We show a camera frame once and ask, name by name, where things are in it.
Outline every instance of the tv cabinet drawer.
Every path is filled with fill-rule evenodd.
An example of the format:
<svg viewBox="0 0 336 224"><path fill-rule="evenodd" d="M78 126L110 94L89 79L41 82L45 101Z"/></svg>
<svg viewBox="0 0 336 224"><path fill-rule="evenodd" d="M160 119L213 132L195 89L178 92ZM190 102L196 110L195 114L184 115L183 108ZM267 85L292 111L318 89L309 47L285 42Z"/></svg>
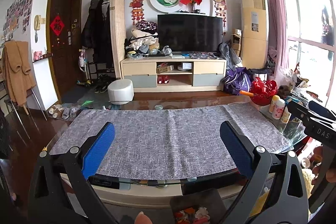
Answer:
<svg viewBox="0 0 336 224"><path fill-rule="evenodd" d="M218 86L223 78L223 74L194 74L193 86Z"/></svg>
<svg viewBox="0 0 336 224"><path fill-rule="evenodd" d="M194 74L224 74L225 62L194 62Z"/></svg>
<svg viewBox="0 0 336 224"><path fill-rule="evenodd" d="M125 76L125 79L130 79L133 82L134 88L155 88L156 75L132 75Z"/></svg>
<svg viewBox="0 0 336 224"><path fill-rule="evenodd" d="M125 63L124 75L156 75L156 62Z"/></svg>

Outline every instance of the white ottoman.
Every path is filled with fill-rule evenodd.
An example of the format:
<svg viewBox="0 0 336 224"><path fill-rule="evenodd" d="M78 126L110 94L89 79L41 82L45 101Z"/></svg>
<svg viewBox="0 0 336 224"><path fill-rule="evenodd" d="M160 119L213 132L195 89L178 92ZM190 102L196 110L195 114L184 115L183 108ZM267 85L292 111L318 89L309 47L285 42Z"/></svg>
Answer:
<svg viewBox="0 0 336 224"><path fill-rule="evenodd" d="M120 79L109 84L109 98L114 105L127 104L133 100L133 82L130 79Z"/></svg>

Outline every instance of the photo collage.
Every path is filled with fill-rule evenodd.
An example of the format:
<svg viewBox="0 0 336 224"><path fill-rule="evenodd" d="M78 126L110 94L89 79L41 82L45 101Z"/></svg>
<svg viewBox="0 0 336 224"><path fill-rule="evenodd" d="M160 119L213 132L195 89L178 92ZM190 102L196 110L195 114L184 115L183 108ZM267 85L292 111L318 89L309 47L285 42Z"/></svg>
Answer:
<svg viewBox="0 0 336 224"><path fill-rule="evenodd" d="M6 23L3 26L3 36L6 40L12 39L13 32L19 28L22 33L27 31L31 21L32 3L33 0L15 0L7 9Z"/></svg>

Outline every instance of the glass table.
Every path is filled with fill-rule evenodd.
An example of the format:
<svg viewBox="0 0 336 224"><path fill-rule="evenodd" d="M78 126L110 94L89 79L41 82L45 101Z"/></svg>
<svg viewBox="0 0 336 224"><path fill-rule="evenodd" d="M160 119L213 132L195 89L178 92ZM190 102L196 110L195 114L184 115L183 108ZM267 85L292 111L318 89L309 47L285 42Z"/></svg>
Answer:
<svg viewBox="0 0 336 224"><path fill-rule="evenodd" d="M184 108L197 108L197 107L206 107L206 106L216 106L216 105L225 105L231 103L251 103L256 107L256 111L260 111L273 125L283 134L289 141L290 146L286 147L283 152L292 150L293 145L299 143L304 137L304 127L299 125L295 130L290 130L290 134L286 134L286 124L276 124L274 121L271 121L272 117L269 117L263 109L251 102L250 97L248 96L226 96L226 97L217 97L217 98L204 98L204 99L184 99L184 100L139 100L131 102L110 102L110 101L83 101L79 102L81 110L84 109L110 109L110 110L154 110L154 109L184 109ZM59 131L52 141L48 145L48 151L51 150L53 145L57 140L62 136L63 132L71 124L71 121L66 122L66 126ZM208 184L211 182L213 186L218 185L219 187L224 187L232 185L233 183L244 180L244 177L239 174L237 168L220 172L212 175L194 177L194 178L185 178L180 180L132 180L125 178L117 177L108 177L104 175L96 175L90 177L89 181L93 185L104 186L115 188L116 184L138 184L138 185L149 185L156 186L158 188L165 187L172 184L181 184L181 185L195 185L199 183Z"/></svg>

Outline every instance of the gray drawer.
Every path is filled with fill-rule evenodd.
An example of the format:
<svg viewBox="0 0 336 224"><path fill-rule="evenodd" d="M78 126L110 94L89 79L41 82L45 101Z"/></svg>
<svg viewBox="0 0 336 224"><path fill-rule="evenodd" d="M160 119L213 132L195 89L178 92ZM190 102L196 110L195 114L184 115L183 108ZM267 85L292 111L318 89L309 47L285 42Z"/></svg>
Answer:
<svg viewBox="0 0 336 224"><path fill-rule="evenodd" d="M218 86L223 78L223 75L215 73L194 75L193 86Z"/></svg>
<svg viewBox="0 0 336 224"><path fill-rule="evenodd" d="M156 87L156 75L132 75L132 76L126 75L125 79L132 80L134 88Z"/></svg>

